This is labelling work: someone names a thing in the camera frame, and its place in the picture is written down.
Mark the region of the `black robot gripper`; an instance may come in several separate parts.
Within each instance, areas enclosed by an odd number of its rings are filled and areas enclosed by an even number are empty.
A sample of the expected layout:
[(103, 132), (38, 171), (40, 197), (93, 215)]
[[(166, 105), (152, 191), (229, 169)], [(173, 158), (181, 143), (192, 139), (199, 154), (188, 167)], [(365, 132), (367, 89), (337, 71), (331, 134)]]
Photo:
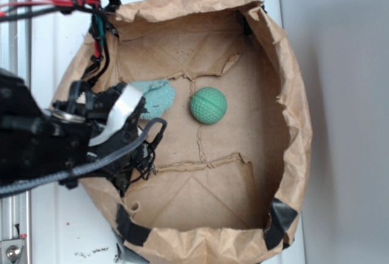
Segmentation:
[(158, 140), (146, 141), (153, 119), (139, 131), (139, 119), (145, 113), (143, 92), (129, 83), (119, 83), (94, 93), (81, 81), (73, 82), (67, 101), (53, 103), (52, 115), (69, 125), (86, 126), (87, 142), (78, 145), (81, 163), (66, 162), (58, 182), (74, 188), (81, 178), (106, 178), (119, 191), (131, 184), (134, 169), (142, 179), (155, 171), (154, 156)]

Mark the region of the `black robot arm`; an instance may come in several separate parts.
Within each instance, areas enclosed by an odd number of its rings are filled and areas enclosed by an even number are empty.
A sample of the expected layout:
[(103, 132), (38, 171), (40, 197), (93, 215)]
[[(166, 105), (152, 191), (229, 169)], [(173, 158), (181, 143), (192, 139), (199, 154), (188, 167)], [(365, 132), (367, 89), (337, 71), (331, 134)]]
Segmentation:
[(151, 120), (139, 127), (146, 111), (137, 88), (120, 83), (94, 93), (74, 81), (66, 101), (41, 109), (24, 80), (1, 71), (1, 196), (58, 182), (70, 189), (79, 179), (106, 178), (124, 192), (139, 172), (148, 179), (156, 169), (156, 147), (163, 132), (148, 141)]

